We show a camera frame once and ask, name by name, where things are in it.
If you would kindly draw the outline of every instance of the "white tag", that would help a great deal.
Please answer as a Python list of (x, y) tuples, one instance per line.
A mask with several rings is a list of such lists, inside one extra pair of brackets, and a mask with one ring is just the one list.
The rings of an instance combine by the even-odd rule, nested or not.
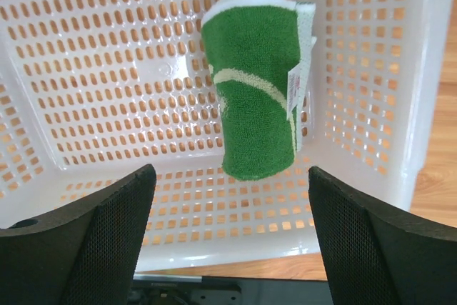
[(297, 64), (287, 74), (287, 119), (298, 105), (300, 79), (300, 64)]

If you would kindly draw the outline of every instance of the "wooden floor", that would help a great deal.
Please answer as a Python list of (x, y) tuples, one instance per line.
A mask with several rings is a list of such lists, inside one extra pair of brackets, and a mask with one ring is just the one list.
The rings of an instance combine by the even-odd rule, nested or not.
[[(418, 176), (411, 212), (457, 227), (457, 0), (453, 6), (427, 162)], [(274, 279), (326, 278), (320, 254), (161, 273)]]

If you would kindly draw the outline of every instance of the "rolled towel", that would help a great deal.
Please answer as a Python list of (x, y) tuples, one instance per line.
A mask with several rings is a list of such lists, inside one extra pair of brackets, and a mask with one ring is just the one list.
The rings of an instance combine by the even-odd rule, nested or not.
[[(292, 0), (220, 0), (203, 17), (224, 130), (222, 168), (238, 180), (287, 169), (301, 147), (315, 10)], [(288, 72), (297, 65), (299, 105), (287, 118)]]

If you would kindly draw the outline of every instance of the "white plastic surface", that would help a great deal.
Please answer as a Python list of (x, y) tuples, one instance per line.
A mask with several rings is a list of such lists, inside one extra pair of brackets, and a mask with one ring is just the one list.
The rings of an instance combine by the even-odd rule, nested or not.
[(308, 168), (407, 209), (433, 116), (451, 0), (317, 5), (296, 163), (221, 169), (200, 38), (217, 0), (0, 0), (0, 227), (145, 163), (159, 181), (139, 271), (318, 251)]

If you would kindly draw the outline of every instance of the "towel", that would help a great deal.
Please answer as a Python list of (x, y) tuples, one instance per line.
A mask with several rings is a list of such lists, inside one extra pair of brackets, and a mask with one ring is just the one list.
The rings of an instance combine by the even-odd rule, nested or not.
[[(224, 132), (222, 168), (235, 179), (277, 174), (301, 148), (315, 10), (292, 0), (219, 0), (202, 19)], [(299, 105), (288, 117), (288, 72), (296, 66)]]

